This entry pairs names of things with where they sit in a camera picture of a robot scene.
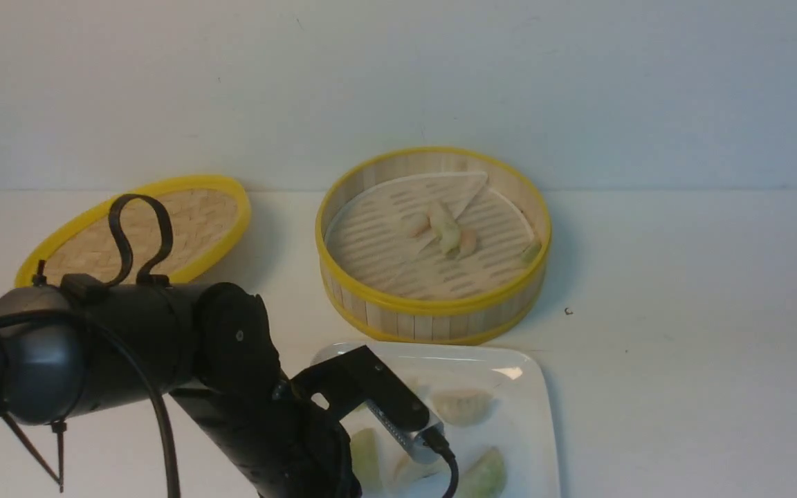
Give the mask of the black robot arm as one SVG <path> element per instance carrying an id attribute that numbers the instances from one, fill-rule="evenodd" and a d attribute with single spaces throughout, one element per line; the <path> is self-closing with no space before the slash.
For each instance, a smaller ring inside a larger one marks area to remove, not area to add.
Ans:
<path id="1" fill-rule="evenodd" d="M 262 497 L 360 497 L 349 436 L 285 375 L 260 296 L 234 284 L 53 286 L 0 297 L 0 412 L 48 425 L 168 394 Z"/>

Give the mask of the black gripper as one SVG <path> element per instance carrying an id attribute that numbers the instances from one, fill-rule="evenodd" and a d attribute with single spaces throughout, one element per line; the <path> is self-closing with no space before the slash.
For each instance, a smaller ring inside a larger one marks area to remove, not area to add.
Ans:
<path id="1" fill-rule="evenodd" d="M 350 436 L 285 378 L 171 392 L 260 497 L 360 497 Z"/>

